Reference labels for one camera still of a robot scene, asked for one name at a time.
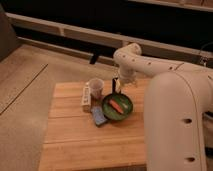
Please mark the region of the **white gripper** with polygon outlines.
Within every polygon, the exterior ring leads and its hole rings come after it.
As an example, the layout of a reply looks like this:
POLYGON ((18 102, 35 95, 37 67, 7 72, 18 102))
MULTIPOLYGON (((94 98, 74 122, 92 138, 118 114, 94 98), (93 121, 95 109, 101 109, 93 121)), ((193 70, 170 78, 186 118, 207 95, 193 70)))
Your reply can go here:
POLYGON ((120 82, 116 82, 115 91, 121 92, 123 84, 133 83, 136 80, 136 73, 132 69, 120 68, 118 70, 118 77, 120 82))

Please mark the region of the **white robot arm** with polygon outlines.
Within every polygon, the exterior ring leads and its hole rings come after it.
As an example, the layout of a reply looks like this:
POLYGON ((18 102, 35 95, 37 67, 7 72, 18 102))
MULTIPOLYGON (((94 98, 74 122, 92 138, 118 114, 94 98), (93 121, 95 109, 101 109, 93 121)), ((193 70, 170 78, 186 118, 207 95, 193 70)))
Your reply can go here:
POLYGON ((203 114, 213 112, 213 69, 147 57, 136 43, 117 49, 122 85, 151 77, 144 95, 147 171, 207 171, 203 114))

